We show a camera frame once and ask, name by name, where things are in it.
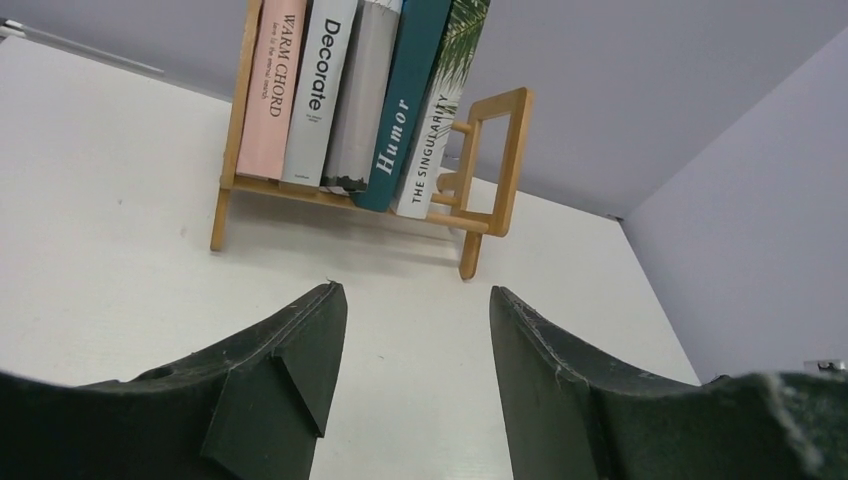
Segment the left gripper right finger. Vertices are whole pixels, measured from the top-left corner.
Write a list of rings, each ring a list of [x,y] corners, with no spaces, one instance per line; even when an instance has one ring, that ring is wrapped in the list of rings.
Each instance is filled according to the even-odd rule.
[[[490,332],[517,479],[843,479],[845,372],[702,386],[622,361],[492,289]]]

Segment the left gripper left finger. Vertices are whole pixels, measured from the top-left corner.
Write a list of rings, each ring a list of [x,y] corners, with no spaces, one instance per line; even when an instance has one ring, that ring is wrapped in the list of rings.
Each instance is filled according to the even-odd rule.
[[[1,377],[5,479],[306,479],[345,341],[337,282],[121,382]]]

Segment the pink Warm Chord book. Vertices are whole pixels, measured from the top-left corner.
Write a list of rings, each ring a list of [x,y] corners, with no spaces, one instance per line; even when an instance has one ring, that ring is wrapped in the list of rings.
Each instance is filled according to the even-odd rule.
[[[236,167],[240,175],[282,176],[306,10],[301,0],[262,3]]]

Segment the grey white book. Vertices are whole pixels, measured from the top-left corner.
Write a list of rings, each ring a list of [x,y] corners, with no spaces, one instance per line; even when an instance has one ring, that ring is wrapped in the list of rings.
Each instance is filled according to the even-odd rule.
[[[367,189],[402,12],[401,1],[360,1],[321,180],[339,195]]]

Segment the brown Decorate Furniture book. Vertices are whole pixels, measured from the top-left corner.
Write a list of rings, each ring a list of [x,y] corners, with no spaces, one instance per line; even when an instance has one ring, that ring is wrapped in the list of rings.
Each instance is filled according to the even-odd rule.
[[[333,125],[355,1],[313,1],[281,180],[317,187]]]

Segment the white palm leaf book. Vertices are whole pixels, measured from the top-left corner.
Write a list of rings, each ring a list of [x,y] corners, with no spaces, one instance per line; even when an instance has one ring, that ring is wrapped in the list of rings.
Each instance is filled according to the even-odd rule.
[[[451,3],[425,97],[426,108],[418,121],[403,178],[398,182],[392,204],[393,211],[400,216],[414,219],[427,216],[490,6],[490,0]]]

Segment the teal Humor book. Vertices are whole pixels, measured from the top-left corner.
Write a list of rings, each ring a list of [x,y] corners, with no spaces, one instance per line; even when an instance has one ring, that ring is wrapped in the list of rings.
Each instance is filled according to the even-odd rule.
[[[369,183],[356,207],[388,210],[416,128],[451,0],[412,0],[403,7],[380,116]]]

